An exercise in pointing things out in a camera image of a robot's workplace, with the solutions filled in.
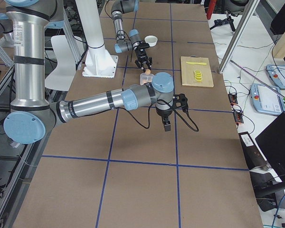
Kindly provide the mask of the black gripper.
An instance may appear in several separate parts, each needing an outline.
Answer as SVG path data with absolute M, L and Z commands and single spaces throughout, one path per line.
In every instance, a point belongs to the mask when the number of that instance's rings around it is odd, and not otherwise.
M 164 131 L 171 131 L 171 122 L 169 116 L 172 114 L 172 109 L 166 104 L 156 104 L 156 113 L 162 117 L 161 119 Z
M 149 47 L 149 44 L 145 42 L 138 42 L 138 45 L 134 47 L 135 54 L 137 57 L 137 59 L 135 60 L 135 64 L 142 71 L 144 71 L 143 64 L 147 64 L 148 69 L 151 69 L 152 67 L 152 57 L 148 57 L 145 51 Z

